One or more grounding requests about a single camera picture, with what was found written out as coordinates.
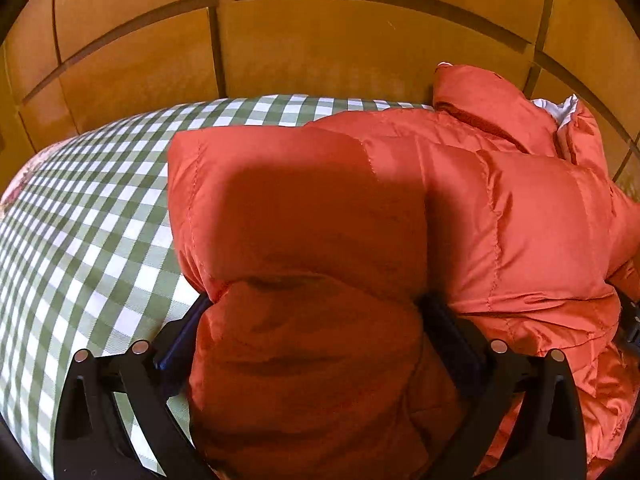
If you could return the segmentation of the wooden panelled wardrobe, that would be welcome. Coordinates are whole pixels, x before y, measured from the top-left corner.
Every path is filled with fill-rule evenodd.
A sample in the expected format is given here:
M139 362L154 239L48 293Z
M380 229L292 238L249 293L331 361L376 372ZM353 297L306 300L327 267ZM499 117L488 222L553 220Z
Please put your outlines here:
M1 177L108 122L269 93L428 102L440 61L576 93L639 183L639 15L623 0L1 0Z

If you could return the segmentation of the orange puffer jacket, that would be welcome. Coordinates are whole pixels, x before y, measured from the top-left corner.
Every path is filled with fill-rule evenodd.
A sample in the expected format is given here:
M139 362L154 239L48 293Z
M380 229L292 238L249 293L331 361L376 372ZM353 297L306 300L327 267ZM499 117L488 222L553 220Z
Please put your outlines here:
M639 395L615 340L639 206L578 99L440 64L428 110L183 131L167 160L181 272L212 302L188 399L217 474L416 478L466 410L422 330L433 290L487 338L562 350L588 477L612 465Z

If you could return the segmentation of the floral pillow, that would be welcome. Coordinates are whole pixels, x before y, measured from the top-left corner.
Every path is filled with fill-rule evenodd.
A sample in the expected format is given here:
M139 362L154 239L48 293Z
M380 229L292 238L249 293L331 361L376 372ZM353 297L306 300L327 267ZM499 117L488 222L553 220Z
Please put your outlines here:
M59 150L62 150L65 145L72 142L72 139L66 139L64 141L56 142L47 146L44 150L35 154L34 157L29 159L28 162L20 169L20 171L13 177L9 186L4 191L1 197L1 217L4 217L12 204L17 200L17 197L23 191L30 178L34 175L38 168L40 168L51 156L53 156Z

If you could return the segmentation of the green white checkered bedsheet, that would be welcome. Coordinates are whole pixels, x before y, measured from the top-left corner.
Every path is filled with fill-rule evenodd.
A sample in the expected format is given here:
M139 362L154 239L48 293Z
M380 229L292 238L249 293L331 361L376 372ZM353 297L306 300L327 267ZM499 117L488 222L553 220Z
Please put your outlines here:
M127 350L196 299L172 249L166 151L178 131L296 127L384 101L260 96L184 104L78 136L28 180L1 222L1 414L46 477L73 354Z

